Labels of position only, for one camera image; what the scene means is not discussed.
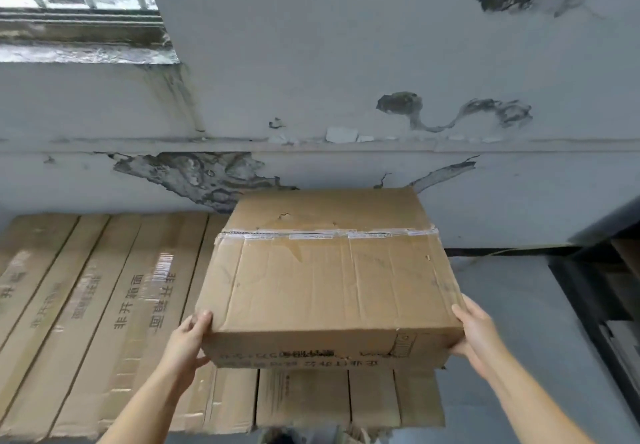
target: wall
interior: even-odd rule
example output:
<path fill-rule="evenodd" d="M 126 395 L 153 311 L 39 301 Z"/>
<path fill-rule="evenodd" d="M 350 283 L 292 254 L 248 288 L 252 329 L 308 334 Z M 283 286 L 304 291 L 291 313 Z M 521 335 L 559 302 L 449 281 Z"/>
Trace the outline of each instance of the wall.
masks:
<path fill-rule="evenodd" d="M 420 197 L 445 245 L 515 247 L 640 195 L 640 0 L 157 3 L 182 63 L 0 48 L 6 209 L 229 209 L 235 179 L 434 172 Z M 213 154 L 126 160 L 160 152 Z M 223 152 L 252 160 L 229 175 Z"/>

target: gray floor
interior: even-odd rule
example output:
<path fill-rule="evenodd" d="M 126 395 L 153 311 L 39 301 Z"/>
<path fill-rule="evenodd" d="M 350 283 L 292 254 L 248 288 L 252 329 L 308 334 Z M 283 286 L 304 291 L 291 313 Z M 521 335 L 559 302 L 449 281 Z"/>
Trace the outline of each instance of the gray floor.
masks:
<path fill-rule="evenodd" d="M 636 421 L 544 258 L 458 258 L 452 265 L 463 292 L 493 316 L 511 351 L 596 442 L 640 442 Z M 447 427 L 399 430 L 392 444 L 518 442 L 491 389 L 466 361 L 452 358 L 438 383 Z M 332 430 L 305 434 L 310 444 L 329 444 Z M 175 435 L 168 442 L 254 444 L 256 435 Z"/>

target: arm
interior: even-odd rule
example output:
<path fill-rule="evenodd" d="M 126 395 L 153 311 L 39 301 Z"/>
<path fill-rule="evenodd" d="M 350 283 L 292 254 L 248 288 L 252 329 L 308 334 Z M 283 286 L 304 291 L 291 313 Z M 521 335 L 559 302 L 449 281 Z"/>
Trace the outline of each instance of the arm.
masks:
<path fill-rule="evenodd" d="M 463 297 L 467 309 L 458 304 L 452 309 L 464 325 L 465 339 L 452 348 L 452 353 L 468 358 L 489 382 L 520 442 L 594 444 L 509 353 L 491 317 Z"/>
<path fill-rule="evenodd" d="M 178 400 L 192 384 L 196 368 L 209 360 L 198 357 L 202 336 L 211 328 L 211 312 L 189 316 L 175 331 L 149 379 L 99 444 L 162 444 Z"/>

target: window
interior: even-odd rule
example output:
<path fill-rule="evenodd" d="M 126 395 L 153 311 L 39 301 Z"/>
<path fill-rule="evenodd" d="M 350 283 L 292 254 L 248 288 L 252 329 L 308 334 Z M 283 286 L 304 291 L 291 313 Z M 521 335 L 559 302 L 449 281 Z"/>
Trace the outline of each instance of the window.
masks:
<path fill-rule="evenodd" d="M 169 46 L 155 0 L 0 0 L 0 40 Z"/>

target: forearm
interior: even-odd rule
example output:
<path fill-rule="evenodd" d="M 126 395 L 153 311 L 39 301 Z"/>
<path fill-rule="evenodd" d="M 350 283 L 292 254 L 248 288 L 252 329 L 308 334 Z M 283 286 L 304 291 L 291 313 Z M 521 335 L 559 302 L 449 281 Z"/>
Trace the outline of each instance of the forearm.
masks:
<path fill-rule="evenodd" d="M 508 351 L 492 357 L 487 380 L 522 444 L 593 444 Z"/>
<path fill-rule="evenodd" d="M 131 398 L 99 444 L 162 444 L 179 396 L 175 378 L 155 372 Z"/>

